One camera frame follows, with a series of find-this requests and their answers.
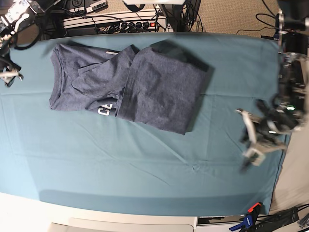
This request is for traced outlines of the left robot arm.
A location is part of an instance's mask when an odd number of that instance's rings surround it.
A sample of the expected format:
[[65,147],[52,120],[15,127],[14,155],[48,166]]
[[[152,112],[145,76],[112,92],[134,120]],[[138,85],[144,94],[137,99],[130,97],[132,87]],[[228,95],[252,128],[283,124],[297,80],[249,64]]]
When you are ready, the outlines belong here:
[[277,30],[280,69],[278,92],[272,106],[257,100],[256,106],[264,115],[255,116],[237,109],[246,126],[242,142],[249,142],[246,157],[261,157],[266,153],[284,150],[286,145],[277,137],[302,128],[307,109],[305,99],[308,75],[301,65],[308,57],[309,2],[307,0],[280,0],[278,2]]

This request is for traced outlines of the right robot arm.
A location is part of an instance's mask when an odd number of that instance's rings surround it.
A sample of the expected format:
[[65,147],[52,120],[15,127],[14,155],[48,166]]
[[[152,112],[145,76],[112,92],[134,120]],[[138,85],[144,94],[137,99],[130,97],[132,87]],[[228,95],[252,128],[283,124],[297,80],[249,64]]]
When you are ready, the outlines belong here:
[[10,51],[17,48],[18,34],[32,25],[40,25],[45,11],[34,0],[14,0],[0,17],[0,79],[10,87],[16,78],[23,80],[21,67],[11,60]]

